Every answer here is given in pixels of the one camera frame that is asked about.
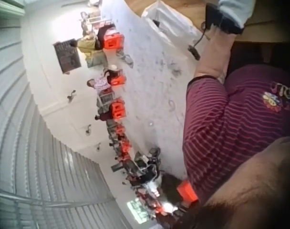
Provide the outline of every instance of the wall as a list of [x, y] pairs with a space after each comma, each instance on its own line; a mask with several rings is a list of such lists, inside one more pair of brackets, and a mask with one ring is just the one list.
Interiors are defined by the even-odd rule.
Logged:
[[[70, 75], [62, 75], [54, 53], [52, 44], [73, 37], [78, 38], [81, 27], [78, 19], [80, 12], [87, 10], [83, 5], [61, 8], [62, 3], [56, 2], [45, 7], [32, 7], [22, 20], [21, 37], [23, 39], [23, 53], [25, 66], [29, 77], [35, 101], [40, 113], [47, 122], [51, 132], [66, 142], [81, 155], [100, 164], [104, 178], [116, 202], [128, 219], [133, 229], [148, 229], [153, 222], [139, 225], [127, 207], [127, 202], [135, 199], [135, 194], [123, 186], [124, 178], [120, 173], [114, 174], [110, 166], [115, 164], [115, 153], [108, 146], [105, 122], [93, 123], [96, 114], [96, 95], [85, 86], [85, 81], [99, 74], [99, 70], [89, 70], [83, 67], [72, 71]], [[73, 89], [78, 96], [70, 105], [63, 100]], [[87, 123], [93, 125], [92, 135], [83, 137], [81, 141], [76, 130], [72, 127], [82, 127]], [[80, 128], [79, 135], [84, 135], [84, 128]], [[100, 151], [96, 151], [96, 144], [101, 142]]]
[[115, 197], [122, 213], [130, 222], [132, 228], [149, 229], [151, 226], [155, 225], [156, 222], [151, 220], [140, 225], [134, 219], [131, 211], [127, 207], [127, 202], [134, 200], [136, 196], [128, 185], [122, 184], [122, 182], [125, 181], [125, 176], [121, 174], [121, 171], [114, 173], [110, 168], [117, 163], [117, 161], [114, 159], [114, 150], [109, 147], [108, 142], [103, 142], [101, 145], [101, 152], [101, 156], [97, 156], [95, 161], [99, 163], [112, 195]]
[[[33, 3], [32, 10], [26, 7], [21, 39], [27, 75], [40, 113], [52, 133], [78, 151], [96, 145], [108, 135], [105, 124], [94, 120], [97, 93], [86, 85], [88, 79], [101, 75], [102, 68], [88, 69], [84, 55], [80, 54], [82, 67], [65, 75], [56, 58], [53, 44], [80, 38], [80, 12], [89, 10], [86, 2], [63, 6], [68, 2], [42, 0]], [[67, 96], [73, 90], [76, 96], [68, 104]], [[88, 125], [93, 130], [90, 136], [85, 135]]]
[[0, 228], [131, 229], [99, 165], [40, 115], [20, 31], [18, 19], [0, 19]]

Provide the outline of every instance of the striped shirt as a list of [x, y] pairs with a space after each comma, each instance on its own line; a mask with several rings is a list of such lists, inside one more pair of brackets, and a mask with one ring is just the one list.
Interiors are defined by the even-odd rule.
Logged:
[[243, 162], [290, 135], [290, 75], [247, 65], [222, 85], [211, 76], [187, 87], [183, 153], [187, 176], [205, 202]]
[[94, 88], [97, 91], [103, 91], [109, 87], [111, 87], [111, 85], [108, 83], [106, 77], [102, 76], [100, 78], [94, 79]]

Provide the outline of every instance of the orange chair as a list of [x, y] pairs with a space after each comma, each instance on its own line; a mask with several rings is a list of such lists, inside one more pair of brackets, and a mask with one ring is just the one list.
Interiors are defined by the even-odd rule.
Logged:
[[128, 140], [125, 139], [125, 140], [122, 141], [122, 146], [131, 147], [131, 144], [130, 144], [130, 142]]
[[111, 80], [111, 86], [123, 85], [126, 82], [126, 77], [119, 75]]
[[183, 181], [178, 187], [177, 191], [182, 196], [183, 200], [187, 203], [192, 203], [198, 200], [197, 195], [195, 194], [191, 184], [188, 180]]
[[105, 90], [102, 90], [102, 94], [109, 94], [109, 93], [112, 93], [112, 88], [111, 87], [109, 87], [109, 88], [107, 88]]
[[123, 151], [123, 153], [128, 154], [130, 148], [131, 148], [130, 145], [122, 145], [122, 151]]
[[125, 110], [112, 112], [113, 119], [120, 119], [126, 117]]
[[112, 109], [112, 112], [117, 112], [117, 111], [121, 111], [121, 110], [124, 110], [125, 107], [122, 103], [119, 103], [119, 102], [113, 102], [111, 104], [111, 109]]
[[124, 44], [124, 36], [119, 32], [104, 36], [105, 49], [122, 49]]
[[118, 125], [116, 128], [115, 128], [115, 132], [118, 134], [118, 135], [122, 135], [125, 133], [125, 127], [123, 127], [122, 125]]
[[121, 97], [117, 98], [117, 99], [114, 99], [113, 100], [114, 103], [122, 103], [122, 104], [125, 104], [124, 100], [121, 99]]
[[131, 157], [128, 153], [125, 153], [125, 154], [122, 154], [118, 157], [118, 161], [119, 162], [123, 162], [123, 161], [126, 161], [126, 160], [131, 160]]

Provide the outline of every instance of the hand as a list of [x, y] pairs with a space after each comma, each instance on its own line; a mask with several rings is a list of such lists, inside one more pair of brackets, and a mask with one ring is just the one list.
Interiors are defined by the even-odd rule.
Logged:
[[218, 8], [230, 16], [242, 29], [252, 16], [255, 0], [219, 0]]

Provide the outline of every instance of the wooden surface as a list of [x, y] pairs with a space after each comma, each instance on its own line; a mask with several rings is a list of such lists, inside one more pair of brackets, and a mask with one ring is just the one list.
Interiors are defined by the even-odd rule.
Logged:
[[[144, 9], [156, 0], [125, 0], [129, 8], [138, 16]], [[196, 28], [201, 30], [201, 23], [205, 21], [206, 2], [217, 0], [164, 0], [166, 5], [188, 17]], [[237, 37], [239, 42], [289, 42], [289, 29], [285, 28], [277, 18], [280, 15], [277, 6], [270, 0], [258, 0], [253, 16], [246, 24], [242, 35]]]

